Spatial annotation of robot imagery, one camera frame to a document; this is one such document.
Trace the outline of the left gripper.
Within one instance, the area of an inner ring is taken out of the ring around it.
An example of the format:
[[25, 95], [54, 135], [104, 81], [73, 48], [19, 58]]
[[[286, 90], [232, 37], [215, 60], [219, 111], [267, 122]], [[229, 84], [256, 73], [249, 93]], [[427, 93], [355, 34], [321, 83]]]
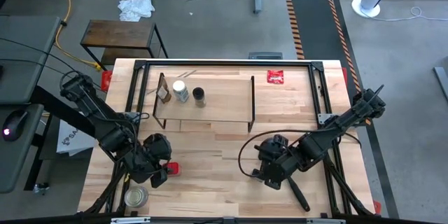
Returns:
[[149, 179], [152, 188], [158, 188], [168, 179], [168, 168], [160, 164], [161, 160], [169, 160], [168, 151], [137, 149], [125, 154], [125, 164], [131, 179], [138, 184]]

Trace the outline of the red-lid spice jar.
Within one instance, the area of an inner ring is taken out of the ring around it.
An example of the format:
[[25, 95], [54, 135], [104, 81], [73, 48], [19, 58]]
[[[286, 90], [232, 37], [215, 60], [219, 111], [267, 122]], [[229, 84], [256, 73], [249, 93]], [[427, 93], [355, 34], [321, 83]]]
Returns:
[[168, 176], [180, 176], [181, 175], [181, 166], [177, 162], [168, 162], [163, 164]]

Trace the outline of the black ladle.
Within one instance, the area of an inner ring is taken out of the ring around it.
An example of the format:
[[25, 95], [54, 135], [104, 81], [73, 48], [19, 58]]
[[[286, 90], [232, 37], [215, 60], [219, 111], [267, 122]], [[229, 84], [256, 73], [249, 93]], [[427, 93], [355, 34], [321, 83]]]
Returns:
[[291, 190], [293, 191], [295, 197], [297, 198], [298, 202], [302, 206], [302, 208], [306, 212], [309, 212], [310, 211], [310, 206], [309, 206], [305, 196], [303, 195], [302, 191], [299, 189], [297, 183], [294, 182], [294, 180], [291, 177], [288, 177], [287, 181], [288, 181], [288, 184], [289, 184]]

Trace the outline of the wooden shelf black metal legs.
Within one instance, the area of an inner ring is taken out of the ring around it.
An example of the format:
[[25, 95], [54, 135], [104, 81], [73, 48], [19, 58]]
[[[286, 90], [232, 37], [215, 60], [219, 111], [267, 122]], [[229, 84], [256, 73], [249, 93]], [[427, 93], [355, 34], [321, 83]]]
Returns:
[[[163, 104], [156, 95], [153, 118], [161, 128], [168, 120], [194, 120], [204, 122], [246, 123], [248, 131], [255, 122], [255, 78], [205, 79], [166, 77], [171, 100]], [[174, 81], [183, 81], [188, 89], [189, 98], [182, 103], [174, 96]], [[192, 91], [200, 87], [205, 92], [206, 106], [195, 105]]]

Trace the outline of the white-lid spice jar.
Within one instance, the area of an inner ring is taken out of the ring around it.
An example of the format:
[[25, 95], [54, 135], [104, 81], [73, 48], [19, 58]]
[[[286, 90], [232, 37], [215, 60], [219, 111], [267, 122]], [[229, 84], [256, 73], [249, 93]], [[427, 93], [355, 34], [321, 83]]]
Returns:
[[182, 80], [176, 80], [172, 85], [174, 96], [178, 101], [185, 103], [189, 98], [188, 89]]

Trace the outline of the black-lid glass spice jar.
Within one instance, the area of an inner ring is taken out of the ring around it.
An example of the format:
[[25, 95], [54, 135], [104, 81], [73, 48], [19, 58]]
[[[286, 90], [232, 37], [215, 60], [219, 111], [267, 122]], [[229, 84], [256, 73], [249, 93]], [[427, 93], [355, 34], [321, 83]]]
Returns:
[[196, 87], [192, 91], [193, 98], [195, 100], [195, 105], [199, 108], [206, 106], [205, 92], [201, 87]]

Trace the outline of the white printed paper bag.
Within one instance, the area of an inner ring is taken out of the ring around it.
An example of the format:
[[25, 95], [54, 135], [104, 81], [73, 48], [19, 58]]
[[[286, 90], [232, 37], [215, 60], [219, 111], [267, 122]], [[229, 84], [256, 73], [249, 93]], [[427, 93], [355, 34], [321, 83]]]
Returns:
[[95, 145], [96, 140], [93, 137], [76, 129], [63, 120], [60, 121], [56, 153], [73, 156], [93, 148]]

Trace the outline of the red sauce packet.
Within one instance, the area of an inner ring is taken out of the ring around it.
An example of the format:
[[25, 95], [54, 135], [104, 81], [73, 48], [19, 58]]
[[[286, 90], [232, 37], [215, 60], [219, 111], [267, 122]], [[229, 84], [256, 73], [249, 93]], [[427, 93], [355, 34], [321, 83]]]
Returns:
[[271, 84], [284, 84], [284, 71], [283, 70], [268, 70], [267, 82]]

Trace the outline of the silver caster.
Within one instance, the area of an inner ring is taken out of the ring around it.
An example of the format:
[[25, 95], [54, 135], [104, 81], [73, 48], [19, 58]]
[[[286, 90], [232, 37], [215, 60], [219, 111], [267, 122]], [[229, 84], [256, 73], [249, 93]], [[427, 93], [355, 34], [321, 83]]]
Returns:
[[35, 183], [33, 187], [33, 193], [37, 195], [45, 195], [49, 189], [49, 183]]

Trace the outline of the grey control box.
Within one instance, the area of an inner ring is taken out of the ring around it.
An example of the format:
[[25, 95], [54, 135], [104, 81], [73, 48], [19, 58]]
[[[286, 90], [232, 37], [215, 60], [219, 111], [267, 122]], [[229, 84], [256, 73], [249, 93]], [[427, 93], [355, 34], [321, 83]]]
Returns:
[[281, 52], [250, 52], [248, 54], [250, 60], [282, 60]]

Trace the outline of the brown wooden side table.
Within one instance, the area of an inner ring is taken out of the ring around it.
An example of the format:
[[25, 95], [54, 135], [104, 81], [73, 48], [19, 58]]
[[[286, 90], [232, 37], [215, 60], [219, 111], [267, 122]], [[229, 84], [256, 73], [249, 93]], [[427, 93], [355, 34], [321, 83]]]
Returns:
[[91, 20], [80, 45], [100, 71], [119, 58], [168, 58], [154, 21]]

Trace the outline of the black mat orange striped edges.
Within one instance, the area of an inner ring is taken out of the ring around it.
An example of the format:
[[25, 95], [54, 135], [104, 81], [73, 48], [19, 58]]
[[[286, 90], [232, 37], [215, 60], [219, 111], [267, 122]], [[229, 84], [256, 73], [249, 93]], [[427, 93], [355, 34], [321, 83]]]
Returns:
[[[284, 58], [322, 62], [332, 109], [336, 113], [346, 111], [363, 84], [340, 1], [286, 0], [286, 11], [293, 51]], [[342, 67], [348, 73], [348, 88]]]

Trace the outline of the grey metal bar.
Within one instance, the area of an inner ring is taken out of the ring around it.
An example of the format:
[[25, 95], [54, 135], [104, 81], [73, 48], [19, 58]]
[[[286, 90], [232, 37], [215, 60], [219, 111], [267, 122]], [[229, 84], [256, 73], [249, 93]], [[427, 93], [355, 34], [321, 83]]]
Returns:
[[448, 102], [448, 75], [445, 72], [445, 69], [441, 66], [434, 67], [433, 72], [440, 84], [444, 97]]

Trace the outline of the silver bracket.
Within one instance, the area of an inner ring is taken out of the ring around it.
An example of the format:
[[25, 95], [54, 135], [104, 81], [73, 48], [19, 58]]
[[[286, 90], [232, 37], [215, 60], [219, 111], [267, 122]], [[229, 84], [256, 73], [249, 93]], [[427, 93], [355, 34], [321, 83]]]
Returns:
[[346, 224], [346, 221], [333, 218], [307, 218], [305, 224]]
[[123, 217], [112, 218], [110, 224], [149, 224], [150, 217]]

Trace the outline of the black aluminium rig frame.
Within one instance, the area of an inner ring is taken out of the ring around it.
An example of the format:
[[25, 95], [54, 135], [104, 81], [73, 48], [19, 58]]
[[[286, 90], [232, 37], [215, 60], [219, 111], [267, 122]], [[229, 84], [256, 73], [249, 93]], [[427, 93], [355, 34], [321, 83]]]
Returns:
[[[124, 111], [130, 89], [135, 59], [117, 59], [113, 68], [106, 103], [116, 111]], [[211, 82], [226, 80], [249, 81], [255, 78], [255, 123], [248, 133], [243, 122], [200, 122], [168, 120], [162, 129], [151, 118], [142, 120], [139, 139], [161, 132], [173, 150], [172, 162], [181, 166], [179, 176], [170, 176], [159, 188], [151, 188], [149, 199], [138, 211], [151, 217], [242, 217], [242, 218], [304, 218], [331, 215], [326, 175], [322, 162], [309, 171], [296, 171], [292, 177], [304, 193], [311, 210], [305, 212], [296, 200], [288, 182], [280, 190], [267, 187], [243, 175], [237, 164], [241, 146], [252, 136], [270, 130], [313, 130], [317, 128], [309, 75], [304, 66], [272, 66], [274, 61], [255, 60], [193, 60], [192, 65], [151, 65], [147, 92], [157, 85], [160, 72], [166, 77], [189, 74]], [[267, 83], [268, 70], [284, 70], [284, 84]], [[350, 107], [347, 87], [340, 61], [323, 61], [332, 111], [343, 113]], [[346, 182], [364, 207], [375, 212], [360, 145], [344, 136], [339, 145]], [[78, 211], [85, 211], [101, 195], [111, 180], [113, 163], [104, 152], [92, 151]]]

